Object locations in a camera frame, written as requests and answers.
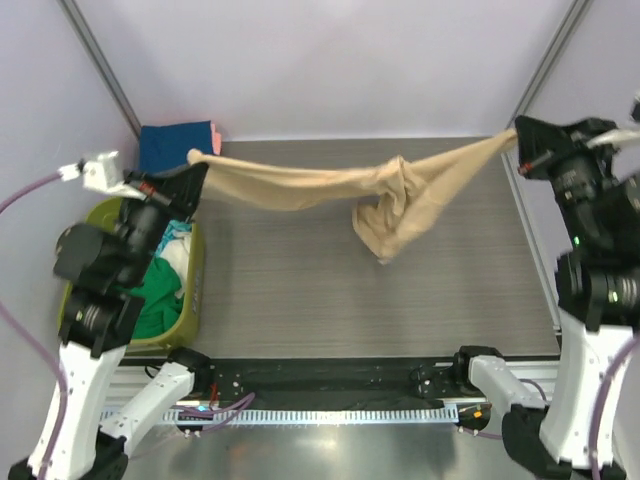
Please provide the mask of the beige t shirt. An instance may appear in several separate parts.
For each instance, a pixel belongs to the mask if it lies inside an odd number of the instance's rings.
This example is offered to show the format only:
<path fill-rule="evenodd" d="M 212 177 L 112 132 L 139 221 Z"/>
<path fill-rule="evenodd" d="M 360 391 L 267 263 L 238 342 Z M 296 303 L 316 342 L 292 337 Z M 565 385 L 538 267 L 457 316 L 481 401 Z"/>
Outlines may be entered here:
<path fill-rule="evenodd" d="M 370 167 L 304 169 L 187 153 L 208 172 L 202 195 L 264 210 L 295 212 L 334 200 L 356 200 L 352 226 L 382 263 L 430 230 L 443 210 L 494 157 L 517 143 L 514 130 L 416 161 L 397 155 Z"/>

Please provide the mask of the olive green plastic bin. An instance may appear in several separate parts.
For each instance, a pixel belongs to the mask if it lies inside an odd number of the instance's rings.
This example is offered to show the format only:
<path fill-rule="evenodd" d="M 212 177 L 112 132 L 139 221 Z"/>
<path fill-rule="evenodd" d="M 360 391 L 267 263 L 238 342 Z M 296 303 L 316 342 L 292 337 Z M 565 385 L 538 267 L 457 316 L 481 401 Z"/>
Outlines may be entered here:
<path fill-rule="evenodd" d="M 121 199 L 110 198 L 91 209 L 86 222 L 106 230 L 113 230 L 120 209 Z M 174 326 L 162 335 L 146 339 L 133 339 L 128 346 L 129 355 L 152 355 L 191 344 L 199 330 L 201 300 L 204 285 L 206 243 L 199 223 L 191 223 L 190 253 L 184 282 L 184 306 Z"/>

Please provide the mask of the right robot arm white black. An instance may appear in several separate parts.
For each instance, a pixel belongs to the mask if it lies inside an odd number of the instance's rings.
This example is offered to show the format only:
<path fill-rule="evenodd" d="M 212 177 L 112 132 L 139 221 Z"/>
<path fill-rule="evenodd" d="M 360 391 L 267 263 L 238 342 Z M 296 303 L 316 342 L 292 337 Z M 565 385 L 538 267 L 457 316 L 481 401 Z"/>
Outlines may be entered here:
<path fill-rule="evenodd" d="M 639 344 L 639 177 L 613 160 L 637 129 L 586 118 L 558 125 L 515 120 L 519 173 L 551 185 L 571 247 L 555 270 L 565 313 L 550 401 L 530 393 L 492 348 L 463 347 L 451 384 L 480 391 L 501 417 L 508 456 L 539 479 L 622 479 L 613 423 L 627 359 Z"/>

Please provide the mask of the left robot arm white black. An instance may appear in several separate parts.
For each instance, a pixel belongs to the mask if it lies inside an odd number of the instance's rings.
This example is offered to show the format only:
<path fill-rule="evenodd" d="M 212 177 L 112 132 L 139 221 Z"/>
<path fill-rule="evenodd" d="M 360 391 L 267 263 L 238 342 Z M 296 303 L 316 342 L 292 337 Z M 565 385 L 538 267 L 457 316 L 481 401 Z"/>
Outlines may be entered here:
<path fill-rule="evenodd" d="M 88 189 L 121 199 L 113 231 L 88 223 L 65 230 L 56 244 L 54 274 L 71 284 L 58 337 L 59 352 L 42 346 L 56 379 L 47 418 L 33 452 L 14 464 L 13 479 L 119 479 L 132 452 L 158 419 L 184 397 L 212 387 L 209 358 L 179 347 L 110 422 L 101 412 L 144 301 L 140 286 L 171 220 L 197 210 L 208 167 L 183 166 L 156 176 L 120 172 L 111 156 L 59 168 L 46 183 L 81 179 Z"/>

